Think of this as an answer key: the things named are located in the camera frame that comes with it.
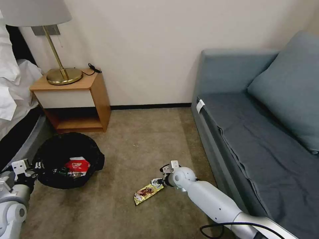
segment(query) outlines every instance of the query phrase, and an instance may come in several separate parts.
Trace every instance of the black trash bag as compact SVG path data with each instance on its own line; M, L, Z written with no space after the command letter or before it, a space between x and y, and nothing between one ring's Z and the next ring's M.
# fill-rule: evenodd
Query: black trash bag
M56 173L64 168L70 158L75 157L83 157L90 163L84 176L72 178ZM81 133L66 133L45 141L38 149L33 164L40 162L42 165L37 170L38 180L42 184L58 189L72 189L83 186L95 171L102 170L104 160L104 154L93 139Z

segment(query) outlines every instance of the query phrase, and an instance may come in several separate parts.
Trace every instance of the black baseboard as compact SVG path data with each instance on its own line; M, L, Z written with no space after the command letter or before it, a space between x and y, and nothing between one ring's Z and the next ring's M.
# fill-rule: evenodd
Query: black baseboard
M192 105L192 103L155 104L155 105L125 105L125 106L111 106L111 110L183 108L183 107L191 107L191 105Z

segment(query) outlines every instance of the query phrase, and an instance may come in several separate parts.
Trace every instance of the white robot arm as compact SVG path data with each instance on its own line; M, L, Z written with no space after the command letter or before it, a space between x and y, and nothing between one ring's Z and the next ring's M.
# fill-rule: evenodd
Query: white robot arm
M268 239L296 239L294 235L266 217L254 217L241 211L236 203L215 186L198 181L194 172L171 161L161 169L165 179L153 179L152 184L165 183L186 191L189 198L216 223L225 223L241 239L254 239L260 232Z
M12 163L16 181L12 188L7 183L8 176L0 178L0 239L19 239L35 182L35 178L26 172L27 166L27 160Z

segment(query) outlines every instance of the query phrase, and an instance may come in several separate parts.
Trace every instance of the sofa cushion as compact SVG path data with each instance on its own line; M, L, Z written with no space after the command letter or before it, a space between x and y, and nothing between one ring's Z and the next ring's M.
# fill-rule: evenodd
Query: sofa cushion
M311 151L319 151L319 37L298 32L248 87Z
M248 94L199 97L268 217L298 238L318 238L319 157Z

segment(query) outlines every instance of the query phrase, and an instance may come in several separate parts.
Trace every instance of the floor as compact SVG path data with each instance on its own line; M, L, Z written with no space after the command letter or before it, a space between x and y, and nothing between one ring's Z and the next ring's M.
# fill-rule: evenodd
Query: floor
M211 221L185 193L165 188L138 206L133 200L171 160L215 184L190 108L113 111L106 133L87 135L105 154L104 169L78 189L37 182L21 238L205 238L199 228Z

